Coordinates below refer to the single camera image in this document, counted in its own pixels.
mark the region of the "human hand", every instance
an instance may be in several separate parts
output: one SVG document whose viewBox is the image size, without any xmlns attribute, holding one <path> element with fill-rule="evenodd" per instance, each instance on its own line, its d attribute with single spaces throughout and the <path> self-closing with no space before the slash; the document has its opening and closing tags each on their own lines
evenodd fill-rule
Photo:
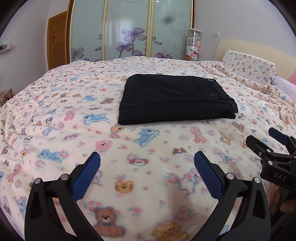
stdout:
<svg viewBox="0 0 296 241">
<path fill-rule="evenodd" d="M 281 199 L 281 195 L 280 195 L 280 187 L 278 187 L 276 189 L 276 191 L 274 192 L 274 198 L 273 198 L 273 201 L 272 203 L 270 204 L 270 207 L 269 207 L 269 213 L 272 214 L 276 211 L 276 208 L 279 204 L 279 201 Z M 292 213 L 294 212 L 294 210 L 296 209 L 296 199 L 293 199 L 293 200 L 289 200 L 287 202 L 284 202 L 282 205 L 281 205 L 281 211 L 283 213 Z"/>
</svg>

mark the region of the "pillowcase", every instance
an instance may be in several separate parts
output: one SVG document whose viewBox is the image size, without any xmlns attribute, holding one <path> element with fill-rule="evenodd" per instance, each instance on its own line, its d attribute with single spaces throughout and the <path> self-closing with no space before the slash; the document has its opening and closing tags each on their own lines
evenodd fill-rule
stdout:
<svg viewBox="0 0 296 241">
<path fill-rule="evenodd" d="M 233 50 L 226 51 L 222 64 L 234 73 L 264 85 L 271 83 L 276 67 L 265 59 Z"/>
<path fill-rule="evenodd" d="M 279 88 L 283 91 L 287 96 L 289 96 L 294 103 L 296 103 L 296 85 L 290 83 L 289 81 L 277 76 L 275 74 L 271 85 Z"/>
</svg>

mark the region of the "folded black pants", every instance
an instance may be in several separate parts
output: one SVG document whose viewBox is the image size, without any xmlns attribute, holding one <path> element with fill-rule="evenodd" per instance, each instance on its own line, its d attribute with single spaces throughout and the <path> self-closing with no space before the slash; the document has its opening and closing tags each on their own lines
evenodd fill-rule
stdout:
<svg viewBox="0 0 296 241">
<path fill-rule="evenodd" d="M 126 81 L 118 124 L 235 119 L 237 104 L 216 80 L 135 74 Z"/>
</svg>

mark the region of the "wall shelf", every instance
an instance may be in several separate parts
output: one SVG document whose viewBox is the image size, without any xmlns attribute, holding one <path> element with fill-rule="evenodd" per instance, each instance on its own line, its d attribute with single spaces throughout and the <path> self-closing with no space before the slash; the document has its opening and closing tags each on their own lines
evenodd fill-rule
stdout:
<svg viewBox="0 0 296 241">
<path fill-rule="evenodd" d="M 0 54 L 2 54 L 2 53 L 4 53 L 4 52 L 7 52 L 7 51 L 9 51 L 9 50 L 11 50 L 13 47 L 11 47 L 11 48 L 8 48 L 8 49 L 4 49 L 4 50 L 2 50 L 2 51 L 0 51 Z"/>
</svg>

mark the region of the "frosted glass door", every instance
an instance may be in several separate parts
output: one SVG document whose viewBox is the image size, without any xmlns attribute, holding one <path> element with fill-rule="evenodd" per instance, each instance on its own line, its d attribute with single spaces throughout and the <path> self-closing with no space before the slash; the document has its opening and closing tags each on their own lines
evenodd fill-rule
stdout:
<svg viewBox="0 0 296 241">
<path fill-rule="evenodd" d="M 105 0 L 75 0 L 71 28 L 71 62 L 102 60 Z"/>
<path fill-rule="evenodd" d="M 108 0 L 105 60 L 145 56 L 149 3 L 150 0 Z"/>
<path fill-rule="evenodd" d="M 155 1 L 150 57 L 184 59 L 191 0 Z"/>
</svg>

